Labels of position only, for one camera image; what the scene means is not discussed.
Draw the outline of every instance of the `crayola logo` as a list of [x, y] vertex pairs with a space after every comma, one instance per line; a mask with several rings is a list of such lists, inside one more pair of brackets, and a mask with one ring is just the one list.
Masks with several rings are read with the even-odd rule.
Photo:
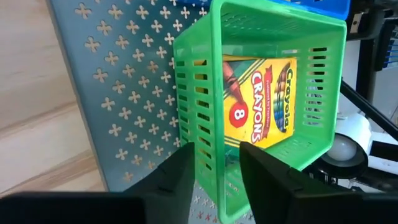
[[252, 75], [251, 84], [253, 86], [254, 98], [252, 110], [254, 112], [254, 124], [251, 134], [251, 142], [253, 144], [266, 138], [269, 132], [271, 123], [271, 83], [272, 66], [266, 68], [264, 79], [260, 71], [256, 71]]
[[290, 62], [280, 72], [274, 91], [274, 119], [279, 131], [285, 133], [289, 126], [290, 117], [290, 91], [293, 70]]

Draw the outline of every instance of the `yellow box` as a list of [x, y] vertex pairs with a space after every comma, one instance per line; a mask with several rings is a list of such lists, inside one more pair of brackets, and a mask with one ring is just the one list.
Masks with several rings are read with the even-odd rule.
[[293, 135], [296, 58], [223, 60], [226, 150], [241, 141], [266, 149]]

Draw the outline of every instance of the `black metal rod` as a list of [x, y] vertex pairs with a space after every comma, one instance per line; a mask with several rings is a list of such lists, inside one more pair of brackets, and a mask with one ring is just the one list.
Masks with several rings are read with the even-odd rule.
[[398, 127], [376, 109], [372, 104], [369, 103], [363, 96], [352, 89], [347, 83], [341, 81], [340, 92], [347, 97], [355, 106], [357, 106], [363, 113], [371, 118], [376, 124], [378, 124], [383, 130], [391, 135], [395, 140], [398, 141]]

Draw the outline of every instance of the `blue bin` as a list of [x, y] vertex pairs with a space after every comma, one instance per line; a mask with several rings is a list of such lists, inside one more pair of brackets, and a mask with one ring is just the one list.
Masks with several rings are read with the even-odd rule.
[[[177, 0], [178, 2], [210, 6], [211, 0]], [[281, 4], [293, 4], [303, 10], [346, 20], [351, 0], [271, 0]]]

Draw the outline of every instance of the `crayola crayon box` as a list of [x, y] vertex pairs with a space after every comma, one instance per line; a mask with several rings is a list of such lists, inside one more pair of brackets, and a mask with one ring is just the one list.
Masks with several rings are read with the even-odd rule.
[[239, 154], [241, 141], [267, 149], [293, 135], [296, 73], [296, 58], [224, 55], [227, 160]]

